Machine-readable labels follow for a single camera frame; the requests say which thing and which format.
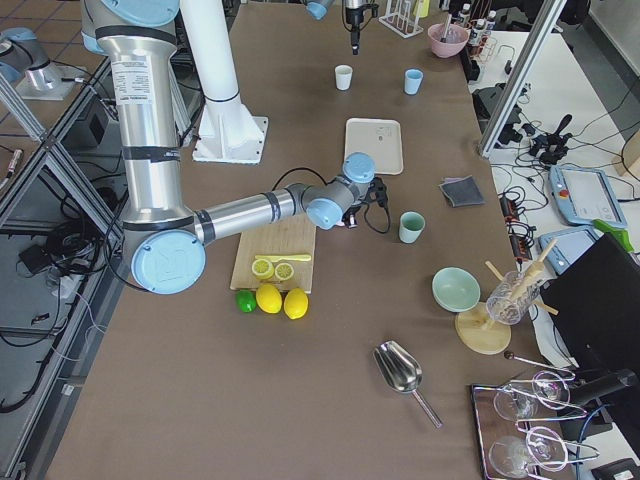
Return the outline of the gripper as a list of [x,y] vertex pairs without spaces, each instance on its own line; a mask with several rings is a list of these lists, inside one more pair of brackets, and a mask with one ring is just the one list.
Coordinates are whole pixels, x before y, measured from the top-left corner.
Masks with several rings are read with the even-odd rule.
[[373,0],[344,0],[342,2],[347,30],[353,55],[359,54],[360,29],[365,22],[365,13],[369,11],[372,18],[378,16],[379,4]]
[[381,178],[374,178],[370,182],[364,199],[348,208],[346,213],[342,216],[342,219],[338,222],[338,225],[349,229],[355,228],[357,226],[356,215],[360,210],[362,210],[365,224],[371,230],[377,230],[377,227],[374,227],[367,217],[368,211],[372,205],[377,205],[383,209],[386,215],[386,220],[389,220],[387,186]]

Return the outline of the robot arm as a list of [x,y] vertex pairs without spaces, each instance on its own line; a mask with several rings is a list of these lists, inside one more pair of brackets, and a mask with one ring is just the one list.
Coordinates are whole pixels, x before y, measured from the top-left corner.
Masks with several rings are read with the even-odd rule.
[[[331,0],[304,1],[307,13],[315,20],[322,20],[334,4]],[[362,30],[371,19],[378,17],[379,4],[369,0],[346,0],[341,2],[341,15],[344,28],[350,34],[350,45],[353,55],[360,51]]]
[[183,202],[171,57],[182,20],[204,96],[194,156],[256,164],[268,121],[243,104],[224,8],[219,1],[85,1],[82,36],[111,65],[129,189],[124,254],[138,286],[156,294],[188,289],[206,265],[210,243],[305,214],[322,229],[361,204],[375,176],[371,157],[354,153],[324,186],[294,184],[191,210]]

